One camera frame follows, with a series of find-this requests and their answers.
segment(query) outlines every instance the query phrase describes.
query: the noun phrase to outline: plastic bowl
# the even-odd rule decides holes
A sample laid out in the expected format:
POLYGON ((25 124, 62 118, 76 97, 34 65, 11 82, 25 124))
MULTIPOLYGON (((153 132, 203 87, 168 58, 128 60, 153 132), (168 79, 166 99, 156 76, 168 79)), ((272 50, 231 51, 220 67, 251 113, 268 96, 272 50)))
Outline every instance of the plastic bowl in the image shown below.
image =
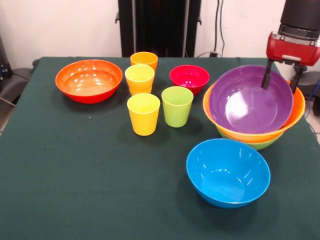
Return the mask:
POLYGON ((248 205, 270 184, 266 160, 252 147, 230 139, 198 144, 187 157, 186 171, 199 195, 220 208, 248 205))
POLYGON ((119 87, 121 69, 104 60, 82 60, 61 69, 55 77, 55 85, 66 96, 83 104, 100 103, 119 87))
POLYGON ((226 129, 264 134, 280 129, 291 114, 294 98, 290 86, 271 71, 267 89, 261 88, 266 68, 244 65, 223 74, 209 97, 214 120, 226 129))
POLYGON ((202 67, 195 65, 180 65, 170 72, 170 79, 175 86, 185 87, 197 95, 209 82, 210 75, 202 67))
POLYGON ((209 87, 209 89, 205 92, 203 101, 202 101, 202 107, 204 110, 205 115, 207 118, 215 124, 215 126, 223 132, 228 137, 240 141, 240 142, 246 142, 246 143, 262 143, 266 141, 270 141, 278 136, 280 134, 284 133, 288 129, 292 128, 303 116, 306 108, 306 102, 305 97, 300 91, 299 88, 296 89, 295 94, 293 95, 293 108, 291 115, 289 119, 286 121, 284 126, 280 128, 279 130, 267 132, 267 133, 260 133, 260 134, 247 134, 242 132, 236 132, 232 131, 230 129, 227 129, 221 125, 219 125, 212 117, 209 107, 209 96, 211 93, 211 89, 213 88, 214 84, 209 87))
MULTIPOLYGON (((218 129, 219 134, 221 135, 221 137, 225 138, 225 139, 232 139, 231 137, 225 135, 222 131, 220 131, 218 129)), ((250 142, 243 142, 244 144, 247 144, 248 146, 254 148, 255 150, 259 151, 262 149, 265 149, 267 147, 269 147, 271 144, 273 144, 275 141, 277 141, 281 136, 283 135, 283 133, 281 133, 279 136, 276 136, 274 139, 269 140, 269 141, 264 141, 264 142, 254 142, 254 143, 250 143, 250 142)))

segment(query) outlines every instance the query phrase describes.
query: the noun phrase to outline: orange bowl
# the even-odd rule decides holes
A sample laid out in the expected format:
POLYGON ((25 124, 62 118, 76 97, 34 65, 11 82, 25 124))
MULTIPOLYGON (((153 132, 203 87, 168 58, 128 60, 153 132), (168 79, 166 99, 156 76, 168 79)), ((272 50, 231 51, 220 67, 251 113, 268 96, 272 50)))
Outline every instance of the orange bowl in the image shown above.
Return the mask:
POLYGON ((56 75, 55 85, 74 101, 96 104, 115 93, 122 77, 122 71, 117 65, 90 59, 65 66, 56 75))
POLYGON ((202 106, 203 106, 205 115, 221 132, 223 132, 228 137, 241 142, 261 143, 261 142, 266 142, 266 141, 270 141, 272 139, 277 138, 286 130, 292 128, 301 119, 306 109, 305 97, 300 91, 300 89, 297 88, 295 91, 295 94, 293 95, 293 109, 292 109, 291 115, 288 121, 284 124, 282 128, 276 131, 262 133, 262 134, 247 134, 247 133, 236 132, 219 125, 212 117, 210 112, 210 107, 209 107, 209 96, 213 87, 214 87, 214 84, 209 87, 209 89, 205 92, 203 97, 202 106))

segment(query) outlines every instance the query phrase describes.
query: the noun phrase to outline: green cup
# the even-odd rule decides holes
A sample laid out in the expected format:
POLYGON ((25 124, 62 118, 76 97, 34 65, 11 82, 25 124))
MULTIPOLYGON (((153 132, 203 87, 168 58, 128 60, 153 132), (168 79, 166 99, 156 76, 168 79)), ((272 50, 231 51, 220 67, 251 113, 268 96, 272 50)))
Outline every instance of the green cup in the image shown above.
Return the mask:
POLYGON ((166 88, 162 94, 162 106, 166 124, 173 128, 186 125, 194 94, 182 86, 166 88))

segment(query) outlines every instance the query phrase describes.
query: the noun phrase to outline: purple bowl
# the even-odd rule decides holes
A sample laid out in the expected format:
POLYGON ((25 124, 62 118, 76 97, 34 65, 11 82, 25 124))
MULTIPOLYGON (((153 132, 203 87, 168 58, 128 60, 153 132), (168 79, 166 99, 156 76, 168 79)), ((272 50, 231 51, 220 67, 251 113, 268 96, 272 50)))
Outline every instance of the purple bowl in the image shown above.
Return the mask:
POLYGON ((223 74, 212 88, 209 106, 222 127, 244 134, 280 129, 288 120, 294 98, 289 84, 271 71, 268 89, 262 89, 264 66, 245 65, 223 74))

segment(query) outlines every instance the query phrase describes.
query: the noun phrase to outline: cup rim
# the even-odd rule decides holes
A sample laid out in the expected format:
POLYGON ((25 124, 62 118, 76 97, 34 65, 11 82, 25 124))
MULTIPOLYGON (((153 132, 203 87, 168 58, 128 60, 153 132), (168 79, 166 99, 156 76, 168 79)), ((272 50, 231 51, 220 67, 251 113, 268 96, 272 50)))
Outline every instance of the cup rim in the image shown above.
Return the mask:
POLYGON ((186 106, 186 105, 192 103, 192 101, 194 100, 194 94, 193 94, 193 92, 192 92, 190 89, 188 89, 188 88, 186 88, 186 87, 184 87, 184 86, 170 86, 170 87, 167 87, 165 90, 162 91, 162 93, 161 93, 161 98, 162 98, 162 101, 165 102, 165 103, 167 103, 168 105, 176 106, 176 107, 183 107, 183 106, 186 106), (179 88, 179 89, 184 89, 184 90, 186 90, 186 92, 191 93, 191 94, 192 94, 191 100, 188 101, 187 103, 184 103, 184 104, 172 104, 172 103, 168 102, 167 100, 164 99, 164 93, 165 93, 165 91, 167 91, 168 89, 173 89, 173 88, 174 88, 174 89, 177 89, 177 88, 179 88))
POLYGON ((160 108, 160 104, 161 104, 161 103, 160 103, 160 99, 159 99, 156 95, 153 95, 153 94, 151 94, 151 93, 145 93, 145 92, 137 93, 137 94, 131 96, 131 97, 128 99, 128 101, 126 102, 126 106, 127 106, 127 108, 128 108, 131 112, 133 112, 133 113, 135 113, 135 114, 140 114, 140 115, 152 114, 152 113, 156 112, 156 111, 160 108), (157 107, 156 107, 154 110, 148 111, 148 112, 138 112, 138 111, 134 111, 131 107, 129 107, 129 102, 132 101, 132 98, 136 98, 136 97, 141 96, 141 95, 148 95, 148 96, 153 97, 153 98, 156 100, 156 106, 157 106, 157 107))
POLYGON ((152 75, 151 77, 149 77, 147 80, 144 80, 144 81, 136 81, 136 80, 132 80, 132 79, 129 79, 129 81, 131 81, 131 82, 133 82, 133 83, 145 83, 145 82, 148 82, 150 79, 152 79, 152 78, 155 77, 155 70, 154 70, 152 67, 150 67, 149 65, 146 65, 146 64, 135 64, 135 65, 129 66, 129 67, 125 70, 125 72, 124 72, 124 76, 125 76, 125 79, 126 79, 127 81, 128 81, 128 76, 127 76, 127 71, 128 71, 128 69, 134 68, 134 67, 137 67, 137 66, 138 66, 138 67, 143 66, 143 67, 147 67, 147 68, 152 69, 153 75, 152 75))
POLYGON ((158 61, 158 56, 157 56, 156 54, 154 54, 153 52, 150 52, 150 51, 137 51, 137 52, 133 53, 133 54, 130 56, 130 60, 131 60, 132 62, 134 62, 136 65, 138 65, 138 64, 144 64, 144 65, 146 65, 146 64, 154 64, 154 63, 156 63, 156 62, 158 61), (134 60, 132 59, 132 57, 133 57, 134 55, 137 55, 137 54, 151 54, 151 55, 154 55, 154 56, 156 57, 156 59, 155 59, 154 61, 151 61, 151 62, 148 62, 148 63, 137 63, 136 61, 134 61, 134 60))

